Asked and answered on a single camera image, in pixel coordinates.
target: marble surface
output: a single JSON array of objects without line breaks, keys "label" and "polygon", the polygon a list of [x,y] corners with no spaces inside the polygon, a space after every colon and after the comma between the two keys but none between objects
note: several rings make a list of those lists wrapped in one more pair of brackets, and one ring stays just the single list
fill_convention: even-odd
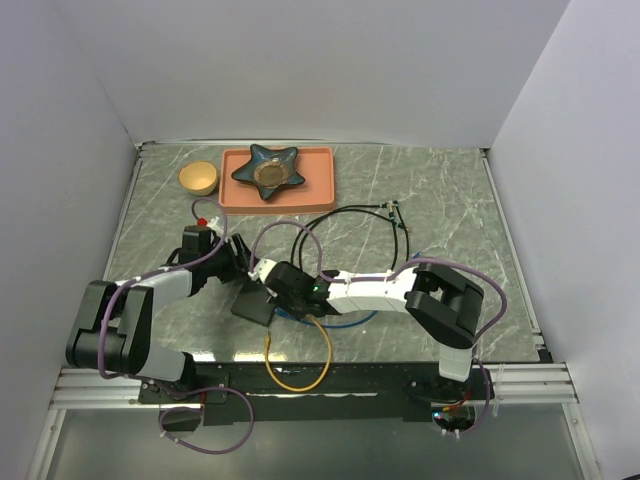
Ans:
[{"label": "marble surface", "polygon": [[[145,145],[142,166],[109,271],[109,279],[130,278],[163,263],[180,245],[182,230],[193,222],[192,197],[178,183],[180,168],[195,160],[220,166],[222,152],[234,145]],[[478,150],[444,150],[371,145],[333,146],[338,206],[379,203],[396,198],[411,228],[411,253],[455,260],[486,272],[505,289],[509,309],[481,339],[485,361],[537,361],[531,323],[513,258],[490,183]],[[216,215],[213,205],[198,210]],[[230,216],[232,233],[251,245],[257,232],[279,216]],[[313,216],[300,216],[302,222]],[[330,218],[318,227],[324,267],[357,272],[385,271],[393,257],[386,222],[358,213]],[[272,229],[258,255],[289,258],[295,228]],[[304,261],[315,262],[312,242]],[[401,253],[404,253],[401,242]],[[485,288],[481,322],[499,308],[499,298]],[[195,297],[175,302],[154,319],[153,337],[162,345],[193,353],[198,360],[262,361],[266,329],[233,316],[229,308],[238,285],[210,280]],[[347,323],[363,317],[352,313],[326,317]],[[275,317],[271,324],[273,360],[324,361],[326,346],[315,327]],[[334,361],[436,360],[435,341],[409,315],[383,312],[354,328],[330,331]]]}]

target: pink tray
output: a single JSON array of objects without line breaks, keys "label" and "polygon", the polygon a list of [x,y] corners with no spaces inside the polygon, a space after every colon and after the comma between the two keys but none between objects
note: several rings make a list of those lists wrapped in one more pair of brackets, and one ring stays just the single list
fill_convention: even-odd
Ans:
[{"label": "pink tray", "polygon": [[249,158],[248,148],[233,148],[222,154],[219,201],[228,214],[296,215],[334,209],[336,189],[331,147],[299,147],[296,170],[306,181],[277,192],[268,202],[260,198],[253,185],[231,178],[231,173],[247,163]]}]

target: blue star-shaped dish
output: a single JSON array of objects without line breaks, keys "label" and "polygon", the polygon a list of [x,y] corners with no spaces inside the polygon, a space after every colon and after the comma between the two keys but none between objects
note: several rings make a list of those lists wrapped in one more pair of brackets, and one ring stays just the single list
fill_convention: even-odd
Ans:
[{"label": "blue star-shaped dish", "polygon": [[255,185],[262,200],[269,200],[281,187],[305,182],[304,177],[296,172],[296,147],[269,150],[253,144],[250,151],[249,161],[231,173],[231,178]]}]

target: small bowl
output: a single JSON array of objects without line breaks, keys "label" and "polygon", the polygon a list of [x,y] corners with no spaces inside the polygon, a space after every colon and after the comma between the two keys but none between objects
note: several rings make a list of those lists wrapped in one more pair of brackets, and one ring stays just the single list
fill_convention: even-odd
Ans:
[{"label": "small bowl", "polygon": [[204,161],[185,165],[178,174],[180,185],[200,197],[211,195],[218,186],[219,178],[215,165]]}]

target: white enclosure wall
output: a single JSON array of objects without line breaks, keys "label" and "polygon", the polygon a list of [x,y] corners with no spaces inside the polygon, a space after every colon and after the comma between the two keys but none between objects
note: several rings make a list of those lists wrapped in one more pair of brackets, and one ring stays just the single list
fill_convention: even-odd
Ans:
[{"label": "white enclosure wall", "polygon": [[49,0],[0,2],[0,478],[23,478],[135,154]]},{"label": "white enclosure wall", "polygon": [[134,141],[489,146],[568,0],[54,0]]},{"label": "white enclosure wall", "polygon": [[491,150],[605,477],[640,473],[640,2],[572,0]]}]

